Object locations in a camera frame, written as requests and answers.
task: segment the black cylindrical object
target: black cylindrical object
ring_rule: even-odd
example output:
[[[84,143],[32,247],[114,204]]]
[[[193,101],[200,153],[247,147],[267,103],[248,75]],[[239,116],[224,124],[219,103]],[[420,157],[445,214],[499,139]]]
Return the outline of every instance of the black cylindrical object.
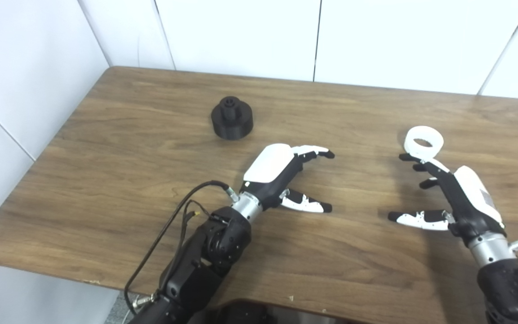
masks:
[[[251,107],[237,97],[225,97],[211,112],[213,130],[225,140],[238,140],[253,129]]]

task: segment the robotic hand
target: robotic hand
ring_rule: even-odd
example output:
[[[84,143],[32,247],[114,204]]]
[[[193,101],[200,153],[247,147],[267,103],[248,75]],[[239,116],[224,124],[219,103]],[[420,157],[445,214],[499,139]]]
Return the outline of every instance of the robotic hand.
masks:
[[[462,238],[479,266],[477,283],[485,295],[487,322],[518,324],[518,241],[508,243],[506,240],[501,215],[472,169],[461,166],[452,173],[434,159],[442,147],[442,137],[437,134],[440,138],[434,141],[437,145],[431,149],[407,146],[406,140],[407,153],[399,155],[399,158],[416,162],[413,166],[415,171],[425,171],[432,176],[421,182],[419,187],[429,189],[438,185],[452,212],[393,211],[388,219],[424,230],[449,230],[454,236]]]
[[[203,310],[251,242],[251,224],[261,212],[279,205],[297,211],[331,212],[328,203],[288,188],[304,162],[317,156],[335,157],[320,146],[272,144],[243,176],[239,194],[224,184],[233,204],[210,213],[209,219],[178,248],[161,274],[159,288],[140,302],[144,306],[130,324],[185,324],[195,312]]]

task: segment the black cable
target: black cable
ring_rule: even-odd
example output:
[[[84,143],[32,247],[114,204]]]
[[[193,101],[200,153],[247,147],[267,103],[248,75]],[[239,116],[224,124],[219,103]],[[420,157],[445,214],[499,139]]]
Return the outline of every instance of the black cable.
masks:
[[[171,266],[169,267],[169,270],[165,273],[165,276],[163,277],[163,280],[161,281],[161,289],[165,291],[165,288],[167,287],[167,282],[169,281],[169,277],[171,274],[173,274],[176,270],[176,267],[179,263],[179,258],[177,256],[179,255],[179,250],[181,250],[181,247],[183,246],[183,242],[185,240],[185,233],[187,232],[187,222],[191,219],[191,217],[194,216],[194,213],[187,213],[187,210],[189,208],[189,205],[191,203],[195,203],[199,206],[201,211],[207,215],[207,217],[211,217],[209,211],[201,205],[201,203],[191,199],[185,204],[185,208],[183,208],[183,221],[181,222],[181,235],[179,236],[179,244],[177,244],[177,250],[175,250],[175,255],[173,256],[173,260],[171,260]]]
[[[167,232],[167,228],[169,228],[169,226],[171,225],[171,222],[173,222],[173,220],[177,216],[177,213],[181,210],[181,207],[183,207],[183,205],[185,205],[185,202],[187,201],[187,199],[189,199],[191,196],[193,196],[194,193],[196,193],[203,187],[207,187],[207,186],[218,186],[218,187],[221,187],[223,190],[227,190],[230,188],[229,185],[224,182],[220,182],[217,180],[211,180],[211,181],[204,182],[204,183],[200,184],[199,186],[196,186],[195,188],[191,189],[191,191],[189,191],[189,193],[187,193],[187,195],[185,195],[185,197],[183,197],[183,199],[181,199],[181,202],[179,203],[179,205],[177,205],[177,208],[175,208],[175,211],[173,211],[173,213],[171,213],[171,217],[169,217],[169,220],[167,220],[167,223],[165,223],[165,225],[163,226],[163,228],[157,235],[157,238],[154,240],[153,244],[150,246],[149,250],[143,257],[143,260],[140,262],[137,269],[135,269],[135,272],[131,275],[131,277],[125,284],[125,288],[123,289],[123,297],[125,299],[125,303],[127,304],[127,307],[129,308],[129,311],[131,311],[131,313],[133,315],[137,315],[137,312],[135,312],[135,309],[133,308],[133,304],[131,303],[131,300],[129,299],[129,287],[131,286],[131,284],[133,283],[133,281],[137,277],[137,275],[140,273],[140,271],[144,267],[145,263],[149,260],[149,257],[155,250],[157,244],[159,244],[159,242],[161,241],[161,238],[163,238],[165,232]]]

